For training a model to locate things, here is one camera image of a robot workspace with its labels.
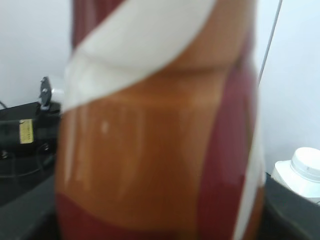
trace black surface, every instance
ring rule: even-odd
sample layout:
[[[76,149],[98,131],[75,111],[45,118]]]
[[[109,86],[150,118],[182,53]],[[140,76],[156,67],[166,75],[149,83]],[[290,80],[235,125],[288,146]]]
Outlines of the black surface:
[[[0,110],[0,121],[33,119],[39,107],[35,102]],[[59,108],[54,104],[51,111]],[[10,153],[0,160],[0,240],[27,239],[39,226],[49,224],[45,219],[55,209],[54,160],[54,152],[41,148],[33,156]]]
[[[10,114],[3,114],[0,110],[0,119],[23,114],[24,118],[32,118],[37,111],[37,104],[25,105],[23,109],[26,112],[23,113],[22,108],[13,108]],[[50,176],[41,183],[39,180],[43,178],[34,178],[34,183],[27,179],[22,181],[22,184],[30,184],[30,189],[33,189],[0,207],[0,240],[60,240],[55,215],[54,178]],[[1,185],[0,196],[4,194]],[[320,207],[267,176],[257,239],[320,240]]]

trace black cable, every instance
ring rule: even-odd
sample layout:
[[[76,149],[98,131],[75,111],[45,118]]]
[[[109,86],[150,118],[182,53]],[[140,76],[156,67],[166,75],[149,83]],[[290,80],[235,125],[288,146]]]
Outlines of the black cable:
[[[35,170],[32,170],[32,171],[29,171],[29,172],[26,172],[26,173],[22,173],[22,174],[16,174],[16,155],[14,153],[8,153],[10,155],[12,155],[12,175],[0,175],[0,179],[16,179],[16,178],[19,178],[19,177],[25,177],[25,176],[29,176],[31,174],[34,174],[34,173],[37,173],[37,172],[41,172],[41,174],[43,175],[44,174],[44,167],[42,166],[41,164],[41,161],[39,159],[39,153],[40,153],[40,150],[42,148],[44,148],[47,144],[43,144],[41,145],[40,147],[37,148],[35,154],[36,154],[36,163],[38,165],[38,168],[36,168]]]
[[[7,105],[5,105],[2,101],[0,101],[0,105],[4,108],[4,109],[7,109]]]
[[[273,21],[273,25],[272,25],[272,29],[271,29],[269,41],[268,41],[268,44],[266,46],[265,54],[264,54],[263,61],[262,61],[262,66],[261,66],[261,69],[260,69],[260,72],[259,72],[258,83],[261,82],[262,74],[264,73],[264,70],[265,70],[267,58],[268,58],[268,55],[269,55],[269,50],[270,50],[270,47],[271,47],[271,42],[272,42],[272,39],[274,38],[274,34],[275,34],[275,30],[276,30],[276,26],[277,26],[277,22],[278,22],[278,18],[279,18],[279,13],[280,13],[280,9],[281,9],[281,6],[282,6],[282,1],[283,0],[279,1],[278,7],[276,9],[276,13],[275,13],[275,17],[274,17],[274,21]]]

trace yellow label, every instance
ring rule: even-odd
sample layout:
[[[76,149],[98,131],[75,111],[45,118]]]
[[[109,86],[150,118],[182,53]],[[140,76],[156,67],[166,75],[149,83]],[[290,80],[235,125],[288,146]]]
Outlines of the yellow label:
[[[34,141],[34,129],[32,119],[23,119],[19,122],[20,143],[31,144]]]

